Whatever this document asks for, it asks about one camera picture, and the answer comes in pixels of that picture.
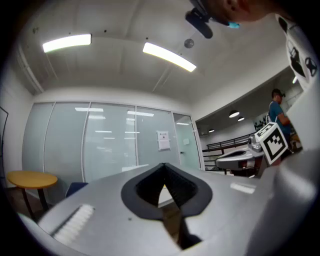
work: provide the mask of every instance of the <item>black railing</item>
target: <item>black railing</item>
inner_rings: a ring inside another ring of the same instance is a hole
[[[238,137],[238,138],[225,140],[225,141],[218,142],[218,143],[208,144],[206,146],[208,147],[208,150],[221,150],[219,148],[225,148],[225,147],[229,147],[229,146],[231,146],[230,148],[232,148],[232,146],[237,147],[237,146],[239,146],[238,144],[248,143],[249,137],[253,136],[254,134],[255,134],[255,132],[250,133],[245,136]]]

